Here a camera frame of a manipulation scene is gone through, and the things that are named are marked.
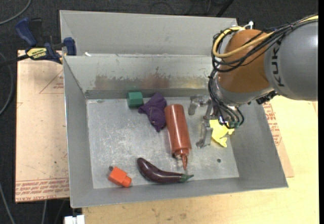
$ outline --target eggplant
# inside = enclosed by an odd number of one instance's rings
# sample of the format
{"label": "eggplant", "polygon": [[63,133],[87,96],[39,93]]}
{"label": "eggplant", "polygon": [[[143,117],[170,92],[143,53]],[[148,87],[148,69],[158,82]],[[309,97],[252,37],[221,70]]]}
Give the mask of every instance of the eggplant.
{"label": "eggplant", "polygon": [[187,175],[163,171],[141,157],[137,159],[137,166],[142,176],[152,182],[160,184],[184,183],[189,178],[193,177],[193,174]]}

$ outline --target green block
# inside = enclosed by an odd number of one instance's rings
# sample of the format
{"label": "green block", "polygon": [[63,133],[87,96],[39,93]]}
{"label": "green block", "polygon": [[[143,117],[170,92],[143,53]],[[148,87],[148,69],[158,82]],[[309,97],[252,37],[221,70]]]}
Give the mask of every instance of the green block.
{"label": "green block", "polygon": [[143,105],[143,95],[141,92],[129,92],[127,93],[128,107],[139,107]]}

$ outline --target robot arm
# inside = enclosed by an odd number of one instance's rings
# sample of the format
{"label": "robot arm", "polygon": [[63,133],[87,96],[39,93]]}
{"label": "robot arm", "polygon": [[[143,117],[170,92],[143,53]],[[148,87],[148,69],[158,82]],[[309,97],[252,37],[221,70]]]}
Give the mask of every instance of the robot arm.
{"label": "robot arm", "polygon": [[[225,37],[231,36],[221,52]],[[243,104],[275,95],[317,100],[318,15],[276,29],[231,27],[214,37],[209,93],[214,116],[228,128],[240,126]]]}

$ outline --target black carpet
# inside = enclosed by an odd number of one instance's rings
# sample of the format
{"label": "black carpet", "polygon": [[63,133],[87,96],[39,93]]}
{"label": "black carpet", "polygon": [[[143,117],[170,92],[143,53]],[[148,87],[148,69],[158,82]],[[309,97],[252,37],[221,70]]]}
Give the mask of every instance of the black carpet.
{"label": "black carpet", "polygon": [[[32,0],[29,8],[18,18],[0,25],[0,52],[7,58],[16,57],[16,51],[27,47],[14,29],[15,24],[24,17],[41,18],[44,35],[51,35],[54,43],[60,41],[59,10],[107,11],[140,14],[172,14],[188,16],[215,17],[227,0]],[[18,13],[28,0],[0,0],[0,21]],[[273,27],[293,22],[304,16],[318,13],[318,0],[234,0],[222,17],[236,18],[239,25],[255,22],[257,29]],[[16,65],[11,66],[14,85],[16,85]],[[10,93],[11,75],[7,67],[0,68],[0,110]],[[15,134],[16,98],[13,96],[9,106],[0,115],[0,183],[7,199],[11,214],[17,224],[41,223],[44,202],[14,202],[15,182]],[[71,215],[68,202],[63,201],[60,216]],[[48,201],[45,223],[53,223],[61,200]],[[0,223],[11,223],[6,208],[0,199]]]}

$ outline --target yellow object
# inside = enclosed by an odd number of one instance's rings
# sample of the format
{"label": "yellow object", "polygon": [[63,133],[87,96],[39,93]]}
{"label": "yellow object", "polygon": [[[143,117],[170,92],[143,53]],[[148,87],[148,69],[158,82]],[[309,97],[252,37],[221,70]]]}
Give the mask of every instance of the yellow object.
{"label": "yellow object", "polygon": [[211,126],[211,128],[213,128],[213,132],[212,132],[212,139],[219,143],[221,146],[227,148],[227,134],[232,134],[234,132],[233,129],[228,129],[226,128],[226,126],[224,125],[220,125],[218,120],[210,120],[209,124]]}
{"label": "yellow object", "polygon": [[29,51],[27,51],[27,55],[33,59],[44,57],[46,56],[46,48],[32,48]]}

